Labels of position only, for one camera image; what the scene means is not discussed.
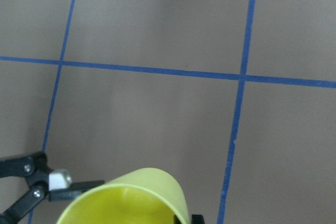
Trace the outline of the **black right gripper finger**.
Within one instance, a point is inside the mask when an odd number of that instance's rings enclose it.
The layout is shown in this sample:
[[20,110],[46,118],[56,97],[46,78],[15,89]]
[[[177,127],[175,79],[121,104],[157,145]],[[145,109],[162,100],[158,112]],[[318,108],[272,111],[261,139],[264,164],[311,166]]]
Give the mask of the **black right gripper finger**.
[[204,224],[203,215],[192,214],[191,224]]

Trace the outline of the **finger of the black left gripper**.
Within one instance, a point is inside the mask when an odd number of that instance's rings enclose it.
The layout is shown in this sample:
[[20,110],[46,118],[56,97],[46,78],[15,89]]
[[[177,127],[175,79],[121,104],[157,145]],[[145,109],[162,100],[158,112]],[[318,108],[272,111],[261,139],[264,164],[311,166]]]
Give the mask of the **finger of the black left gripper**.
[[104,184],[103,180],[74,182],[66,169],[51,169],[45,152],[1,158],[1,178],[21,177],[28,186],[18,200],[1,213],[1,223],[19,223],[43,200],[75,200]]

